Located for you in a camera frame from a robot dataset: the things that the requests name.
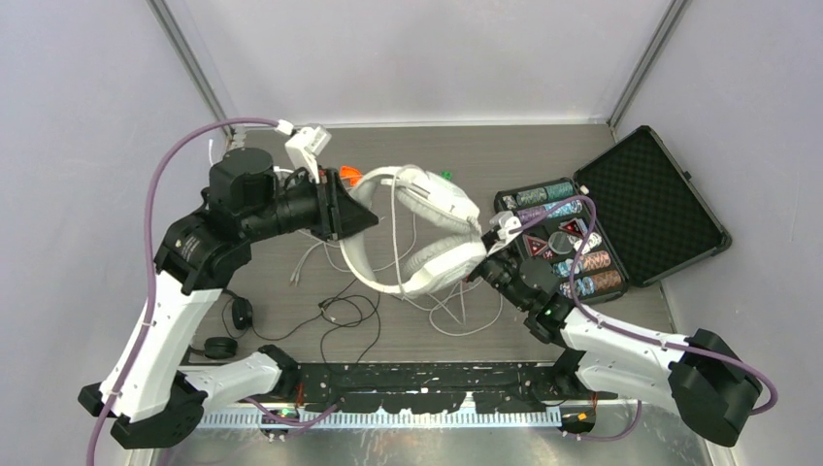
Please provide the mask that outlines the red black triangular button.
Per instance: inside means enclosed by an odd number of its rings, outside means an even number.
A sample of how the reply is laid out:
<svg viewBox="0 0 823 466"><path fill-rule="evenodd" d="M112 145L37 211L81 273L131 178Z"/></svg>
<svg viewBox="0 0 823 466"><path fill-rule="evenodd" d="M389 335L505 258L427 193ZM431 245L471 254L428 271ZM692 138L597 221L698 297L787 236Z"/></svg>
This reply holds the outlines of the red black triangular button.
<svg viewBox="0 0 823 466"><path fill-rule="evenodd" d="M568 221L561 222L559 229L572 236L582 238L588 231L588 227L582 218L572 218Z"/></svg>

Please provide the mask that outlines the purple poker chip row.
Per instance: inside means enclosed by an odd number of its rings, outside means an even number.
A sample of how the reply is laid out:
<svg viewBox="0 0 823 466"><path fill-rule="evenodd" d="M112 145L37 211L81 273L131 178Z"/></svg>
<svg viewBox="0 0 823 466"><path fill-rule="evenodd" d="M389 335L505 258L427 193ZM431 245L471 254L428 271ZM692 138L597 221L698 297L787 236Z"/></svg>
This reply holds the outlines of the purple poker chip row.
<svg viewBox="0 0 823 466"><path fill-rule="evenodd" d="M519 218L520 223L525 225L529 221L532 221L534 218L543 217L544 214L547 212L547 204L529 207L521 210L517 210L514 213Z"/></svg>

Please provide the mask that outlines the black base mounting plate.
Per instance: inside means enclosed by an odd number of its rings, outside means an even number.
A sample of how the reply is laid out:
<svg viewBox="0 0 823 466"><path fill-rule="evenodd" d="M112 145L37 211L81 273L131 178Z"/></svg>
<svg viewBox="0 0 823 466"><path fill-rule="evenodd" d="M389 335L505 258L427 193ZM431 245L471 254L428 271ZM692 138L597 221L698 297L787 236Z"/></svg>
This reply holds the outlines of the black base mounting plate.
<svg viewBox="0 0 823 466"><path fill-rule="evenodd" d="M379 410L414 415L454 413L472 401L482 414L536 413L546 406L588 405L594 394L535 362L302 363L288 395L252 395L260 404L299 403L311 413Z"/></svg>

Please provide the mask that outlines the blue poker chip row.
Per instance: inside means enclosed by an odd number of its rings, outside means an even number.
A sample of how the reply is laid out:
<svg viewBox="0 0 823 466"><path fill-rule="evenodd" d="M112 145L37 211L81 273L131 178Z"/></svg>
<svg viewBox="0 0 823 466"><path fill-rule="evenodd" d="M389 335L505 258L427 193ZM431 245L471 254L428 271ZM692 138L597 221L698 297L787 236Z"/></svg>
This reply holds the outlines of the blue poker chip row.
<svg viewBox="0 0 823 466"><path fill-rule="evenodd" d="M579 200L557 201L543 205L548 212L548 218L571 216L582 211L583 204Z"/></svg>

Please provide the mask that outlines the clear round dealer button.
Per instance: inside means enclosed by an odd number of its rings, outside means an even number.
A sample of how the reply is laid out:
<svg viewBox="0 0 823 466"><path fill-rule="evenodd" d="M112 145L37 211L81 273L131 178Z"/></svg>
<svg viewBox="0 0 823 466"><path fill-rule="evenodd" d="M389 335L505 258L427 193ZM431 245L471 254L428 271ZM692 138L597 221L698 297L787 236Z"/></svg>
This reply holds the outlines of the clear round dealer button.
<svg viewBox="0 0 823 466"><path fill-rule="evenodd" d="M568 254L574 249L576 238L563 231L553 232L548 240L549 248L556 254Z"/></svg>

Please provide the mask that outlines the black on-ear headphones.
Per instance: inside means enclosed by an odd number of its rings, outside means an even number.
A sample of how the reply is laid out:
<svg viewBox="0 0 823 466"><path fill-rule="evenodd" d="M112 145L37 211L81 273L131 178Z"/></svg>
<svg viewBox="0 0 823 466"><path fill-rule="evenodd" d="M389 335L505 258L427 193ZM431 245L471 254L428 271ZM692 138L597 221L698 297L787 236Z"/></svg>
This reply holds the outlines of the black on-ear headphones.
<svg viewBox="0 0 823 466"><path fill-rule="evenodd" d="M188 350L192 354L211 360L232 358L237 354L239 340L253 325L253 307L250 301L229 289L224 289L222 293L227 296L220 313L226 335L207 338L201 349L189 346Z"/></svg>

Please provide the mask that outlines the small white headphones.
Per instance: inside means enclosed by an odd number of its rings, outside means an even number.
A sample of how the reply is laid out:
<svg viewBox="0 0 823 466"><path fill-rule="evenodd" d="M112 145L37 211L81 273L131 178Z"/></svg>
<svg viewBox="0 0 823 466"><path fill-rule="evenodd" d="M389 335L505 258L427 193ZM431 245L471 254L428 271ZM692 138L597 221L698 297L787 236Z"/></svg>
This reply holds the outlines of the small white headphones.
<svg viewBox="0 0 823 466"><path fill-rule="evenodd" d="M274 166L273 171L280 178L285 178L294 173L293 169L282 168L280 166Z"/></svg>

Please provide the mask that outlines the large white grey headphones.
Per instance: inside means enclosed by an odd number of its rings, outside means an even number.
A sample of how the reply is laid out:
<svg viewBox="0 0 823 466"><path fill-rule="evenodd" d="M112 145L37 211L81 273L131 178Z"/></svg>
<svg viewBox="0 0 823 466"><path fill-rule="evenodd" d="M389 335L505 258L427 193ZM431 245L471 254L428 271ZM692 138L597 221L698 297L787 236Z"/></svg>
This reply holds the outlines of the large white grey headphones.
<svg viewBox="0 0 823 466"><path fill-rule="evenodd" d="M340 241L349 271L375 291L407 298L434 293L465 279L486 257L479 207L436 173L380 167L349 194L379 217L378 226Z"/></svg>

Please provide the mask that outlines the orange curved plastic piece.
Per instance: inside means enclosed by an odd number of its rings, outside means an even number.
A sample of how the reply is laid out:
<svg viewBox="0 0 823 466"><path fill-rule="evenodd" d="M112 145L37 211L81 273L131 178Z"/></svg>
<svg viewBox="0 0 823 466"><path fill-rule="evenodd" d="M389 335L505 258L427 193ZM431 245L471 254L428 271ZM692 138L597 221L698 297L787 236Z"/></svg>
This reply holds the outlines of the orange curved plastic piece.
<svg viewBox="0 0 823 466"><path fill-rule="evenodd" d="M349 188L354 188L363 179L363 174L356 168L344 165L340 168L340 177Z"/></svg>

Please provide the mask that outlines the triangular all-in button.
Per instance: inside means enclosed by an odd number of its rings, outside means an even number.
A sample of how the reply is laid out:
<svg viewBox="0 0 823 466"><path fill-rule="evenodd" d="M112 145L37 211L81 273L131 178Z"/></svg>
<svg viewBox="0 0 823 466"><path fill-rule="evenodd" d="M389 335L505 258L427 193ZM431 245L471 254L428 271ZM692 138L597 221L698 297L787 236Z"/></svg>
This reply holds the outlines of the triangular all-in button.
<svg viewBox="0 0 823 466"><path fill-rule="evenodd" d="M544 240L540 237L532 235L523 235L522 239L526 251L532 257L541 256L549 249L547 240Z"/></svg>

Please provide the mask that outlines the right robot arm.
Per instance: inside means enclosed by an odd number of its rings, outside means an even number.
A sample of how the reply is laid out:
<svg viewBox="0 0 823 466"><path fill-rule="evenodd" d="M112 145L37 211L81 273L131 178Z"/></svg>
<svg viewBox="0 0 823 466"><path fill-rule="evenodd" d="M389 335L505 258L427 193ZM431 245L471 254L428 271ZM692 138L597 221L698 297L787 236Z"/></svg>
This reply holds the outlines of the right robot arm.
<svg viewBox="0 0 823 466"><path fill-rule="evenodd" d="M723 447L734 446L749 418L774 405L773 384L713 332L686 336L605 316L581 303L573 283L539 259L514 265L490 256L469 277L524 312L536 339L562 348L553 376L567 398L588 390L636 399Z"/></svg>

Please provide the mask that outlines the black poker chip case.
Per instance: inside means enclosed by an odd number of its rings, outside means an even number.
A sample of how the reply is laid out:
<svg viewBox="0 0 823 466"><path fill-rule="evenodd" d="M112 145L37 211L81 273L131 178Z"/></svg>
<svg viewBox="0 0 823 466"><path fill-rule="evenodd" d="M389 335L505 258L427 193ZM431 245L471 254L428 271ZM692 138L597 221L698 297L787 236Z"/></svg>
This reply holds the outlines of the black poker chip case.
<svg viewBox="0 0 823 466"><path fill-rule="evenodd" d="M621 297L632 287L648 287L666 277L727 250L732 236L676 162L661 137L640 126L615 146L577 169L570 177L510 188L496 193L496 212L517 211L557 201L579 200L582 211L545 218L527 228L503 255L514 265L538 258L549 266L572 258L568 279L582 254L556 254L548 249L530 256L523 235L548 240L561 222L582 218L603 242L590 252L606 250L623 278L618 289L579 298L594 305Z"/></svg>

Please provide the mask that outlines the white ten poker chip stack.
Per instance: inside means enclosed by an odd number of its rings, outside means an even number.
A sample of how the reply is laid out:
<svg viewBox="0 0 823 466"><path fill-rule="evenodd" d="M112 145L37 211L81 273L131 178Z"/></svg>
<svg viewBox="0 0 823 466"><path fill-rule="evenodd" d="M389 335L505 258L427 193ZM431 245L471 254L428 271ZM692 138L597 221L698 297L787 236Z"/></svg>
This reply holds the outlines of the white ten poker chip stack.
<svg viewBox="0 0 823 466"><path fill-rule="evenodd" d="M573 248L575 252L580 252L581 254L587 254L591 250L597 248L603 242L602 236L597 232L592 232L586 241L583 238L576 238L573 242Z"/></svg>

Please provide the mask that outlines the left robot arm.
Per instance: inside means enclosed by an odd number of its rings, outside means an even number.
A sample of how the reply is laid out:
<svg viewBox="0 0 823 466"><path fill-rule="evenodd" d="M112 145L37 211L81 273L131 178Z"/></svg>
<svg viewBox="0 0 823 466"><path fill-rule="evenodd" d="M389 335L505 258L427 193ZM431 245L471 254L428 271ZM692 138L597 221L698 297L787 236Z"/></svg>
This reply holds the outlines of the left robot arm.
<svg viewBox="0 0 823 466"><path fill-rule="evenodd" d="M104 381L79 395L90 414L113 420L112 437L125 449L173 447L204 415L251 396L289 400L300 370L274 345L202 375L183 372L181 360L207 310L250 262L254 243L298 230L341 240L379 221L350 196L338 171L323 169L312 181L299 169L280 179L261 149L227 152L201 196L202 205L175 221L155 252L154 285L127 349Z"/></svg>

